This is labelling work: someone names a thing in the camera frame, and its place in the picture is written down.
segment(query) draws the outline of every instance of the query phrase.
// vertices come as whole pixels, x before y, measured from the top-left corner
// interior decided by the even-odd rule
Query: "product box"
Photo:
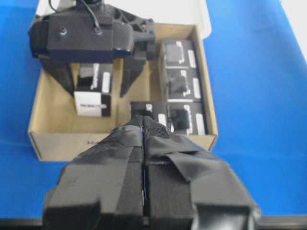
[[[74,92],[79,116],[111,116],[112,64],[80,64]]]
[[[131,102],[130,119],[142,115],[167,126],[167,105],[163,102]]]
[[[195,69],[165,69],[160,72],[164,102],[200,102],[201,87]]]
[[[168,127],[179,135],[206,135],[205,117],[201,103],[169,103]]]
[[[196,69],[194,45],[189,40],[165,40],[160,54],[166,69]]]
[[[193,42],[200,77],[206,135],[189,135],[191,141],[211,150],[218,136],[210,79],[203,40],[197,25],[156,24],[157,53],[164,40],[188,39]],[[73,64],[77,82],[78,65]],[[109,135],[111,130],[129,121],[130,102],[162,102],[158,60],[147,61],[142,74],[128,93],[119,97],[123,60],[116,59],[113,68],[110,117],[78,116],[73,97],[51,76],[42,71],[37,86],[29,125],[29,137],[42,161],[69,161]]]

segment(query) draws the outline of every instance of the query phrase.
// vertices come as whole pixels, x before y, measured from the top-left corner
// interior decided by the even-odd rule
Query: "black tape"
[[[44,229],[142,229],[142,151],[141,128],[128,125],[66,165],[46,196]]]

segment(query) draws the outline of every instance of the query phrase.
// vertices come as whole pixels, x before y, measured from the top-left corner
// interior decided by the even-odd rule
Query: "blue surface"
[[[0,3],[0,218],[41,217],[64,165],[39,162],[26,133],[40,70],[27,37],[37,2]],[[207,4],[213,153],[232,164],[264,214],[306,214],[307,66],[280,3]]]

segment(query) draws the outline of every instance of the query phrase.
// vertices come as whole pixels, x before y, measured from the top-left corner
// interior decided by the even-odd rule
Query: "small black box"
[[[74,92],[79,116],[111,116],[112,64],[80,64]]]
[[[196,69],[165,69],[162,98],[165,102],[200,102],[201,87]]]
[[[194,45],[189,40],[165,40],[160,56],[166,69],[196,69]]]
[[[153,120],[167,126],[167,104],[163,102],[131,102],[131,117],[150,116]]]
[[[167,116],[168,127],[176,134],[206,135],[201,103],[169,103]]]

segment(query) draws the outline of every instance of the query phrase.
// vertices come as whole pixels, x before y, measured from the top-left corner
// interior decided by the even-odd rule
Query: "white label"
[[[79,116],[101,116],[101,109],[106,109],[99,92],[75,92],[74,95]]]
[[[102,92],[103,93],[110,93],[110,79],[111,79],[111,74],[109,72],[104,72],[103,79],[102,79]]]
[[[200,81],[198,78],[193,78],[193,87],[194,87],[194,96],[197,99],[201,98],[201,88],[200,88]]]
[[[189,54],[190,66],[191,66],[191,68],[195,69],[196,68],[196,59],[195,59],[194,51],[189,49],[188,54]]]
[[[94,75],[93,75],[93,83],[91,85],[91,90],[97,88],[98,86],[98,74],[99,74],[99,64],[93,64]]]
[[[177,41],[177,42],[176,42],[176,45],[177,45],[178,47],[180,47],[180,50],[181,50],[181,60],[179,60],[179,64],[182,64],[182,63],[185,62],[182,42]]]
[[[149,112],[153,112],[153,105],[152,104],[146,104],[146,110]]]
[[[197,124],[198,135],[200,136],[206,135],[202,114],[196,114],[196,124]]]
[[[159,114],[158,115],[158,120],[159,120],[159,123],[166,126],[166,116],[165,114]]]
[[[188,112],[188,115],[189,115],[189,126],[190,126],[190,128],[187,129],[187,135],[190,135],[190,134],[193,133],[193,123],[192,123],[191,108],[187,104],[184,105],[183,107]]]

